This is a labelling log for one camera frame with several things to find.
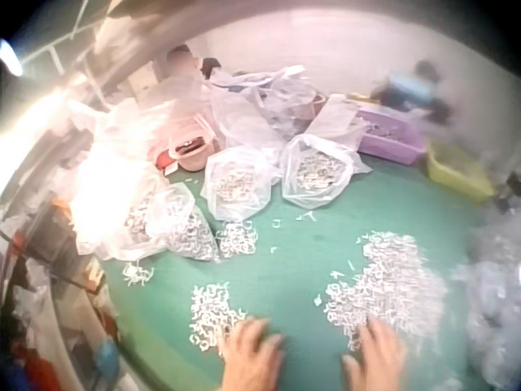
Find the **green table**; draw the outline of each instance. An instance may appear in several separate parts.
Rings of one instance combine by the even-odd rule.
[[[193,287],[226,281],[233,308],[270,318],[272,329],[287,336],[281,390],[345,389],[339,363],[347,351],[345,337],[327,322],[313,299],[318,293],[326,297],[331,271],[345,273],[346,281],[361,273],[366,260],[355,241],[372,230],[414,236],[428,266],[449,287],[440,352],[428,342],[419,354],[411,347],[405,388],[432,389],[451,373],[464,382],[464,389],[484,387],[466,375],[465,291],[450,278],[453,268],[464,261],[466,234],[478,222],[478,208],[430,182],[415,168],[364,160],[374,171],[357,175],[342,195],[315,210],[317,222],[297,221],[306,211],[283,200],[280,185],[275,186],[268,207],[252,219],[259,234],[254,255],[215,264],[165,252],[142,261],[142,266],[155,267],[153,279],[144,288],[126,286],[121,276],[123,262],[103,263],[120,313],[123,345],[158,389],[210,390],[219,385],[221,360],[190,344],[188,325]],[[187,186],[198,195],[203,174],[176,173],[171,180],[186,178],[193,178]],[[212,228],[219,229],[221,224],[210,216],[204,200],[197,198]],[[279,229],[272,227],[274,219],[281,220]],[[277,247],[273,254],[271,247]]]

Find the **finger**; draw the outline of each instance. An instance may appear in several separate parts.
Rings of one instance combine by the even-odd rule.
[[[399,340],[398,342],[398,370],[401,371],[405,365],[405,360],[407,359],[407,355],[409,354],[409,348],[403,340]]]
[[[224,333],[220,334],[217,338],[217,349],[219,350],[219,356],[223,360],[226,361],[226,356],[228,355],[228,345],[230,344],[230,336],[225,335]]]
[[[275,355],[275,358],[271,362],[269,368],[269,391],[274,391],[277,388],[278,377],[280,376],[280,369],[282,367],[282,363],[284,362],[284,357],[284,352],[278,351],[278,353]]]
[[[343,356],[342,361],[344,363],[344,373],[349,383],[349,389],[351,391],[363,390],[364,377],[360,363],[351,356]]]
[[[360,326],[358,330],[358,333],[360,334],[361,352],[364,356],[364,362],[366,364],[366,367],[377,367],[379,365],[379,357],[376,353],[376,348],[374,346],[374,340],[372,335],[367,329],[367,326]]]
[[[396,342],[394,342],[394,335],[389,334],[385,325],[374,316],[368,317],[368,325],[371,334],[374,338],[374,345],[377,354],[386,363],[391,363],[396,359]]]
[[[269,336],[261,345],[259,349],[259,359],[262,362],[271,362],[280,350],[280,345],[284,341],[281,334],[273,334]]]
[[[239,348],[246,354],[256,353],[259,348],[259,342],[264,334],[264,330],[268,326],[267,319],[254,320],[244,328],[243,337],[240,341]]]
[[[235,326],[235,329],[231,333],[230,343],[228,345],[230,349],[236,352],[239,351],[244,330],[247,329],[251,322],[253,322],[253,319],[246,319],[242,322],[239,322],[237,326]]]

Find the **purple plastic tray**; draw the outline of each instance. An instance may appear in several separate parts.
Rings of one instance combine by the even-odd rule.
[[[370,130],[361,140],[358,151],[367,155],[392,160],[403,165],[413,165],[427,152],[422,135],[406,121],[377,112],[360,110],[360,118],[379,127],[377,134]]]

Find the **white wall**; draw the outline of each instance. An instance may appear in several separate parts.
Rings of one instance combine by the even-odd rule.
[[[504,156],[521,125],[519,79],[466,46],[400,20],[358,11],[298,9],[255,16],[189,41],[231,72],[303,64],[320,90],[368,94],[389,71],[410,72],[430,59],[444,75],[441,94],[454,101],[453,130],[472,149]]]

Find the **yellow plastic tray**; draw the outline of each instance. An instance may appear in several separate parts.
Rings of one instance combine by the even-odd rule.
[[[493,185],[479,163],[460,148],[430,142],[427,151],[429,178],[482,202],[495,193]]]

